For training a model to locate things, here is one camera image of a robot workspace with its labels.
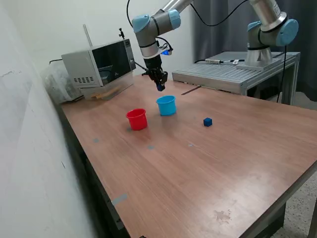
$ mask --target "plastic cup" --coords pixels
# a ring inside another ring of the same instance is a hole
[[[157,99],[157,104],[161,116],[170,116],[176,113],[175,96],[163,96]]]
[[[148,121],[145,116],[145,110],[142,108],[134,109],[127,113],[132,130],[143,130],[148,126]]]

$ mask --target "blue cube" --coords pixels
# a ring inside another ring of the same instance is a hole
[[[212,125],[212,119],[206,118],[204,119],[204,126],[211,126]]]

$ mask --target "metal table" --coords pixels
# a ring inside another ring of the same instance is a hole
[[[286,56],[286,70],[282,86],[282,103],[284,104],[292,105],[294,103],[300,55],[299,52],[288,52]],[[281,61],[264,71],[237,69],[236,65],[232,63],[209,64],[200,62],[173,72],[173,80],[247,95],[249,89],[283,71],[284,53],[273,52],[272,56],[281,59]],[[246,57],[247,52],[223,52],[210,59],[245,60]]]

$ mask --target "cable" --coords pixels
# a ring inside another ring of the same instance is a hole
[[[202,62],[202,61],[206,61],[205,59],[200,59],[200,60],[197,60],[197,61],[195,61],[194,63],[198,63],[198,62]],[[235,61],[235,59],[231,59],[231,60],[225,60],[225,61],[221,61],[221,60],[218,60],[217,62],[219,62],[219,63],[215,63],[214,62],[214,64],[221,64],[221,63],[231,63],[231,62],[234,62]],[[244,59],[239,59],[238,60],[238,62],[244,62],[245,60]]]
[[[144,68],[142,65],[140,65],[140,64],[138,64],[138,63],[136,63],[135,61],[134,61],[134,63],[135,63],[138,67],[140,67],[140,68],[144,69],[145,71],[148,71],[148,69],[147,69],[147,68]]]
[[[61,60],[63,60],[63,59],[53,59],[53,60],[51,60],[51,61],[50,61],[50,63],[49,63],[49,64],[51,64],[52,62],[55,62],[55,61],[61,61]]]
[[[133,28],[132,23],[130,21],[130,17],[129,17],[129,4],[130,4],[130,0],[128,0],[128,3],[127,3],[127,18],[128,18],[129,23],[130,23],[130,26]]]
[[[218,24],[216,25],[210,25],[210,24],[207,24],[204,22],[204,20],[202,19],[202,17],[199,15],[199,13],[197,12],[197,10],[195,9],[194,5],[191,3],[190,6],[192,6],[193,10],[195,11],[195,13],[197,14],[197,16],[199,17],[199,19],[206,25],[206,26],[217,26],[217,25],[220,25],[221,23],[223,23],[225,20],[227,20],[229,18],[229,16],[231,16],[235,10],[238,9],[239,6],[241,6],[243,3],[245,3],[246,1],[249,1],[249,0],[244,0],[242,3],[240,3],[239,5],[236,6],[236,8],[225,18],[223,19],[221,22],[219,22]]]
[[[204,62],[205,62],[205,60],[204,60],[204,59],[199,59],[199,60],[195,61],[194,63],[198,63],[198,62],[202,62],[202,61],[204,61]]]
[[[287,46],[285,46],[285,52],[284,52],[284,66],[283,66],[283,74],[282,74],[282,80],[278,88],[278,96],[276,102],[279,101],[279,95],[281,94],[281,88],[283,87],[283,81],[284,81],[284,75],[285,75],[285,66],[286,66],[286,54],[287,54]]]
[[[163,50],[166,49],[167,47],[168,47],[168,44],[167,44],[167,43],[165,43],[165,44],[162,45],[162,46],[159,46],[159,48],[160,48],[160,49],[163,49]]]
[[[163,37],[159,37],[159,36],[156,36],[156,38],[165,41],[168,44],[169,49],[171,51],[173,50],[173,47],[170,45],[170,43],[166,39],[164,39]]]

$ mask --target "metal pole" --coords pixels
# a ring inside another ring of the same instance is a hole
[[[88,43],[89,43],[90,47],[92,47],[93,43],[91,42],[91,39],[90,39],[90,36],[89,36],[89,32],[87,30],[86,24],[83,24],[83,27],[84,27],[84,31],[85,31],[85,34],[86,34],[87,39],[88,39]]]
[[[313,219],[311,223],[311,229],[309,230],[308,238],[317,238],[317,200],[315,204]]]

